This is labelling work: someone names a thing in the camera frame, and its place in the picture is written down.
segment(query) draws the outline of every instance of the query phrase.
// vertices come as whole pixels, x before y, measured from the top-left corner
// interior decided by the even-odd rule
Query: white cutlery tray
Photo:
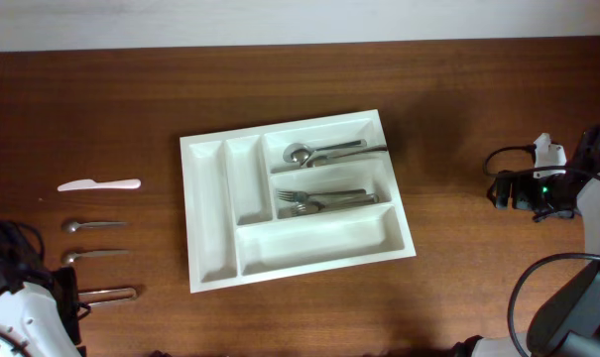
[[[386,144],[376,110],[180,138],[191,292],[414,256],[388,153],[317,168],[283,160],[292,143],[359,139]],[[380,202],[290,217],[276,197],[358,188]]]

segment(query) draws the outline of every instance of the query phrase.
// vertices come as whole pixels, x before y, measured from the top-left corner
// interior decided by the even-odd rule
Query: utensil handle
[[[120,249],[120,250],[107,250],[107,251],[92,251],[86,253],[79,253],[79,256],[83,258],[91,258],[91,257],[105,257],[110,255],[118,255],[118,254],[128,254],[130,251]]]
[[[370,148],[365,148],[365,149],[357,150],[357,151],[354,151],[352,153],[344,153],[344,154],[333,153],[333,154],[329,155],[328,158],[329,159],[338,159],[338,158],[343,158],[343,157],[347,157],[347,156],[351,156],[351,155],[357,155],[357,154],[374,153],[374,152],[387,152],[387,151],[388,151],[388,146],[387,145],[377,145],[377,146],[373,146],[373,147],[370,147]]]
[[[329,209],[345,208],[345,207],[356,206],[356,205],[372,204],[372,203],[377,203],[377,202],[379,202],[379,196],[375,193],[370,193],[370,194],[366,194],[365,196],[362,196],[362,197],[350,198],[350,199],[343,200],[341,202],[328,204],[323,209],[321,209],[321,211],[329,210]]]
[[[127,222],[88,222],[81,223],[81,228],[118,227],[128,224]]]
[[[333,195],[348,195],[348,194],[366,194],[366,190],[361,189],[350,189],[345,191],[335,191],[335,192],[319,192],[319,193],[310,193],[308,196],[333,196]]]
[[[327,147],[317,148],[317,149],[315,149],[315,151],[347,149],[347,148],[356,147],[356,146],[365,147],[366,145],[368,145],[366,143],[366,141],[364,139],[361,139],[361,140],[355,140],[355,141],[347,142],[347,143],[343,143],[343,144],[337,144],[337,145],[331,145],[331,146],[327,146]]]
[[[80,298],[85,298],[85,297],[107,296],[109,294],[121,294],[121,293],[127,293],[127,296],[120,297],[120,298],[112,298],[109,300],[99,300],[99,301],[95,301],[95,302],[85,302],[85,301],[83,301],[83,302],[90,305],[90,307],[95,307],[95,306],[105,305],[105,304],[110,304],[110,303],[115,303],[115,302],[133,301],[133,300],[137,299],[137,297],[139,296],[139,294],[137,293],[137,290],[134,288],[107,289],[107,290],[93,291],[93,292],[82,292],[82,293],[79,293],[78,295]]]
[[[99,182],[95,188],[119,188],[119,189],[134,189],[141,186],[141,181],[137,178],[121,179],[110,182]]]

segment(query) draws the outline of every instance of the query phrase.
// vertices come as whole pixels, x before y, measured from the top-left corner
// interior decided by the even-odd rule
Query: white plastic knife
[[[137,178],[121,179],[110,182],[95,182],[94,179],[78,179],[72,182],[64,183],[58,187],[58,191],[76,190],[76,189],[134,189],[141,186],[141,181]]]

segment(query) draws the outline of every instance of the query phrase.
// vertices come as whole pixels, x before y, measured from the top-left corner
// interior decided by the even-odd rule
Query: metal spoon
[[[377,146],[373,146],[370,148],[357,150],[357,151],[354,151],[351,153],[344,153],[344,154],[333,153],[330,155],[320,155],[320,156],[311,158],[310,160],[306,161],[305,166],[308,168],[314,168],[314,167],[326,165],[326,164],[328,164],[328,161],[332,160],[332,159],[339,159],[339,158],[357,155],[357,154],[365,154],[365,153],[373,153],[373,152],[387,152],[387,151],[388,151],[388,146],[377,145]]]
[[[74,233],[79,228],[100,228],[100,227],[120,227],[128,224],[127,222],[87,222],[79,223],[77,221],[68,221],[61,226],[61,230],[67,233]]]
[[[104,251],[92,251],[92,252],[68,252],[61,257],[61,262],[64,265],[70,265],[79,258],[93,258],[93,257],[105,257],[109,255],[128,254],[130,251],[127,250],[104,250]]]
[[[290,144],[282,154],[282,158],[285,162],[292,163],[300,163],[303,164],[310,158],[312,153],[316,151],[324,151],[324,150],[336,150],[336,149],[347,149],[352,147],[361,147],[364,148],[366,146],[366,141],[364,139],[355,140],[348,143],[331,145],[327,147],[320,148],[311,148],[310,146],[302,143]]]

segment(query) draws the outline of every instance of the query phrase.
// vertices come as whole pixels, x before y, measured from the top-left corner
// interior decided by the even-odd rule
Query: metal fork
[[[307,202],[311,198],[317,198],[317,197],[322,197],[322,196],[328,197],[328,198],[333,198],[336,196],[355,197],[360,194],[366,194],[366,190],[365,189],[350,189],[350,190],[344,190],[344,191],[321,192],[321,193],[308,193],[308,192],[304,192],[304,191],[293,191],[293,190],[279,190],[278,198],[283,201],[286,201],[286,202],[303,203],[303,202]]]
[[[379,202],[379,196],[375,193],[366,194],[363,197],[346,199],[344,201],[332,204],[322,204],[316,201],[310,201],[306,203],[300,203],[295,207],[291,208],[291,217],[298,217],[343,208],[357,207],[377,202]]]

